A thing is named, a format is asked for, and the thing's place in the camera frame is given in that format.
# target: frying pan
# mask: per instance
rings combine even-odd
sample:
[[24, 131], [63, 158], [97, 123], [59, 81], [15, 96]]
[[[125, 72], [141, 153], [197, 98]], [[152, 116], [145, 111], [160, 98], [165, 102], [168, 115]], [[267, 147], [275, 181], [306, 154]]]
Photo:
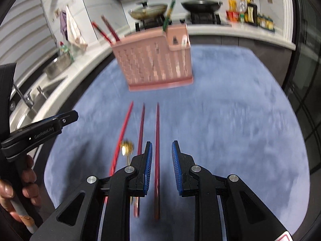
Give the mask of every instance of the frying pan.
[[129, 15], [136, 20], [146, 20], [163, 15], [167, 10], [167, 4], [147, 5], [147, 1], [138, 3], [142, 4], [141, 8], [129, 10]]
[[212, 0], [190, 0], [182, 6], [191, 13], [213, 13], [220, 9], [223, 2]]

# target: human hand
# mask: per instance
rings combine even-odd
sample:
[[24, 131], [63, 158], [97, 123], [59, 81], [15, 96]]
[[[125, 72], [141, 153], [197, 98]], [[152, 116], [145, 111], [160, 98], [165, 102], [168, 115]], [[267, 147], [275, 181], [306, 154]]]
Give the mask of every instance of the human hand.
[[[21, 179], [25, 183], [29, 183], [22, 189], [22, 193], [26, 198], [30, 198], [34, 206], [41, 206], [41, 197], [39, 196], [39, 187], [35, 184], [37, 180], [35, 172], [31, 169], [33, 166], [33, 158], [29, 155], [26, 156], [27, 169], [21, 174]], [[10, 184], [0, 179], [0, 204], [7, 210], [10, 215], [17, 221], [22, 222], [19, 215], [13, 208], [10, 199], [15, 195], [13, 188]]]

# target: white sticker with red border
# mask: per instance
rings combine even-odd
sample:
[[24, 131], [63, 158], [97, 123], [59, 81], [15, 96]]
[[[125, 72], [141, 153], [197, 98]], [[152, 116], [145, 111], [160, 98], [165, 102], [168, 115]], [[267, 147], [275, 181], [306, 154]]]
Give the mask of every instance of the white sticker with red border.
[[288, 231], [284, 232], [279, 238], [275, 241], [293, 241], [290, 233]]

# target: white towel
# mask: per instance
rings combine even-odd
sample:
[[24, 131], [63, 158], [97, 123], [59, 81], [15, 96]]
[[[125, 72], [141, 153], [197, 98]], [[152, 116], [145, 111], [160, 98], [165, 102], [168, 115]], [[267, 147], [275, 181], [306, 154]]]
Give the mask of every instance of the white towel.
[[68, 6], [66, 6], [66, 18], [67, 18], [67, 35], [68, 41], [85, 51], [87, 49], [88, 44], [81, 36], [80, 30], [73, 19], [73, 16], [70, 13]]

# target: metal pot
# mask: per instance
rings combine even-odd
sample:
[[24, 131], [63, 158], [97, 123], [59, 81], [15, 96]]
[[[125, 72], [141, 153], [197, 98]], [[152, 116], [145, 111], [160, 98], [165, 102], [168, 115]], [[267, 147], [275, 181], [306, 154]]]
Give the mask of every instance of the metal pot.
[[43, 72], [47, 74], [47, 77], [52, 80], [56, 78], [60, 73], [67, 69], [72, 63], [72, 57], [69, 52], [63, 53], [59, 57], [55, 58]]
[[191, 13], [214, 13], [218, 11], [223, 2], [212, 0], [190, 0], [182, 3], [182, 6]]
[[147, 1], [138, 4], [142, 4], [142, 7], [135, 10], [129, 10], [128, 13], [132, 18], [140, 21], [156, 18], [163, 15], [167, 10], [167, 4], [147, 5]]

